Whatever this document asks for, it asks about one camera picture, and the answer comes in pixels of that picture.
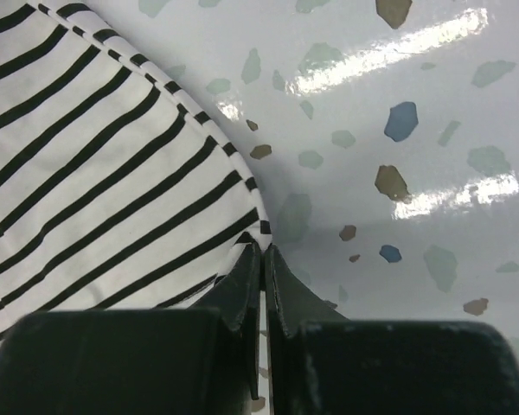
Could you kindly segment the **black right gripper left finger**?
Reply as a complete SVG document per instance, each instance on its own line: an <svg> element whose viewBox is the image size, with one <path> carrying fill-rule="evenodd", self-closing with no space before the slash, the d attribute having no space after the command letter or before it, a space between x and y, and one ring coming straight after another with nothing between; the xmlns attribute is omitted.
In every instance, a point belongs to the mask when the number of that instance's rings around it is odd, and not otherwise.
<svg viewBox="0 0 519 415"><path fill-rule="evenodd" d="M0 414L248 414L258 397L260 262L187 309L38 312L0 347Z"/></svg>

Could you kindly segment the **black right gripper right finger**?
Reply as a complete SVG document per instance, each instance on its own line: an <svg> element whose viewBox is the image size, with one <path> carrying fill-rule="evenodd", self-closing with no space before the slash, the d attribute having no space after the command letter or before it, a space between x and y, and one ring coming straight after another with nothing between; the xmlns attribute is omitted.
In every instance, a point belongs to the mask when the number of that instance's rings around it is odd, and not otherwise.
<svg viewBox="0 0 519 415"><path fill-rule="evenodd" d="M519 414L519 363L490 325L350 320L264 257L275 414Z"/></svg>

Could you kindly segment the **black white striped tank top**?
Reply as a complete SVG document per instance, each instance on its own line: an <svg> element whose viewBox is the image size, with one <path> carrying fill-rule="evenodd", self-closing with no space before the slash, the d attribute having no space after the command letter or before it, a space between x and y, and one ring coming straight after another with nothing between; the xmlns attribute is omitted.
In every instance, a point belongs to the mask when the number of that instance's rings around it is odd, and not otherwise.
<svg viewBox="0 0 519 415"><path fill-rule="evenodd" d="M0 346L36 311L190 306L271 240L169 75L81 1L0 1Z"/></svg>

